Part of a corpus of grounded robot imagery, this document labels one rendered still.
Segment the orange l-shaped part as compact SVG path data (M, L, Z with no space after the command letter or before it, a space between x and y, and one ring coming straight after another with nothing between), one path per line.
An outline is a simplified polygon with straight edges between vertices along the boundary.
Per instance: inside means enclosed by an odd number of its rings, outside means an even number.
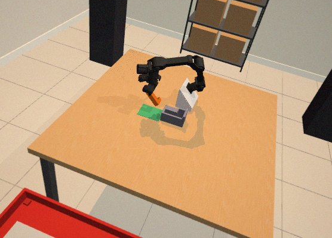
M160 97L157 98L156 95L155 95L154 93L152 93L151 96L149 96L148 93L146 93L146 94L147 94L147 96L150 98L150 100L153 102L153 104L154 104L155 106L157 106L157 105L160 104L160 102L161 102L161 98L160 98Z

